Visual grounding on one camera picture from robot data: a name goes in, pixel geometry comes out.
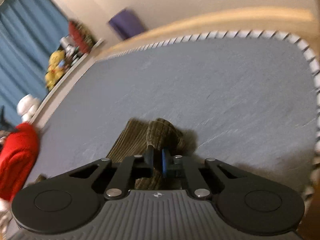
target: yellow plush toy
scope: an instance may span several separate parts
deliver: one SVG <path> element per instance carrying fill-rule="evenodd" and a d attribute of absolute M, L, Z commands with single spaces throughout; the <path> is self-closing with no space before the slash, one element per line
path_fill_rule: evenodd
<path fill-rule="evenodd" d="M 50 56 L 48 71 L 47 74 L 44 76 L 49 91 L 53 89 L 56 82 L 64 74 L 63 68 L 58 66 L 60 61 L 62 61 L 64 58 L 65 52 L 63 50 L 57 50 L 53 52 Z"/>

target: white plush toy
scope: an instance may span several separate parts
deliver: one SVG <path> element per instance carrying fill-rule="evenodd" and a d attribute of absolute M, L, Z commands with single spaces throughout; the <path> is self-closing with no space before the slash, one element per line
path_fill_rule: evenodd
<path fill-rule="evenodd" d="M 28 94 L 23 97 L 17 105 L 17 113 L 21 116 L 22 122 L 30 122 L 40 106 L 40 100 Z"/>

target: red plush toy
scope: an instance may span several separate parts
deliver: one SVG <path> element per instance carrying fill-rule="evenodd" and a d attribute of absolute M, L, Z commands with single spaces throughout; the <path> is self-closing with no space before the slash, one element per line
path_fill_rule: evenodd
<path fill-rule="evenodd" d="M 0 198 L 12 201 L 23 187 L 39 154 L 39 138 L 29 123 L 21 123 L 0 152 Z"/>

